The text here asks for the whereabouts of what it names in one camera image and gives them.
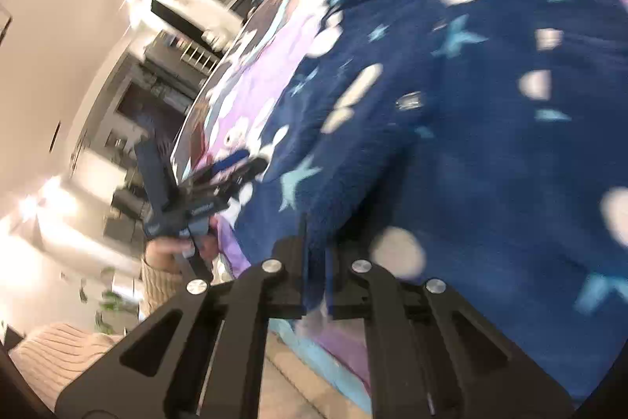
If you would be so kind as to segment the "person's left hand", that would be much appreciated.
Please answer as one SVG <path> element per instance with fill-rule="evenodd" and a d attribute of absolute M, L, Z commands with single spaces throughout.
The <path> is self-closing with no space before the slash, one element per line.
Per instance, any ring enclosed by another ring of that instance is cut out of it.
<path fill-rule="evenodd" d="M 150 268 L 170 274 L 179 274 L 179 266 L 175 261 L 175 254 L 186 253 L 196 247 L 200 256 L 209 263 L 218 255 L 219 244 L 217 239 L 218 219 L 213 216 L 209 220 L 209 232 L 196 240 L 191 238 L 159 237 L 147 243 L 142 273 Z"/>

